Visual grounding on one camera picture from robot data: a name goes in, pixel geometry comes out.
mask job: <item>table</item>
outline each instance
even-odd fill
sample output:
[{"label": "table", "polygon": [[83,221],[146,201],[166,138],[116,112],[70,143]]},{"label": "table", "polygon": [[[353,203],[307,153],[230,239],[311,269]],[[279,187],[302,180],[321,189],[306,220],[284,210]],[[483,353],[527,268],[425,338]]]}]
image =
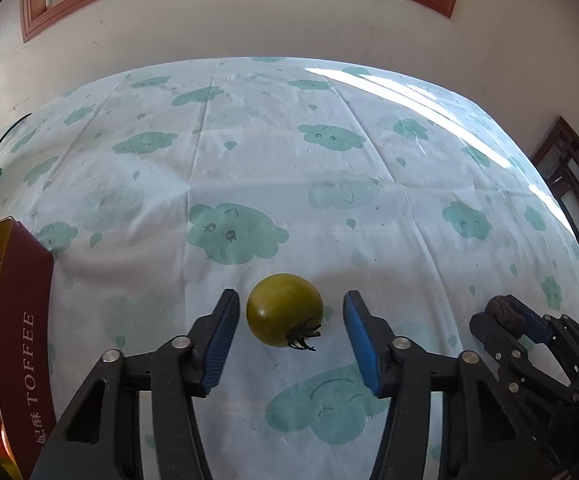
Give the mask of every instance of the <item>table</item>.
[{"label": "table", "polygon": [[[240,293],[221,383],[194,403],[217,479],[369,477],[387,402],[355,364],[349,289],[395,333],[452,356],[483,354],[469,319],[496,294],[579,321],[579,247],[540,175],[473,102],[397,73],[282,57],[140,68],[35,111],[0,165],[0,218],[56,259],[57,415],[106,349],[152,351],[224,288]],[[247,327],[249,291],[274,272],[320,291],[316,352],[264,346]],[[428,478],[440,410],[435,399]]]}]

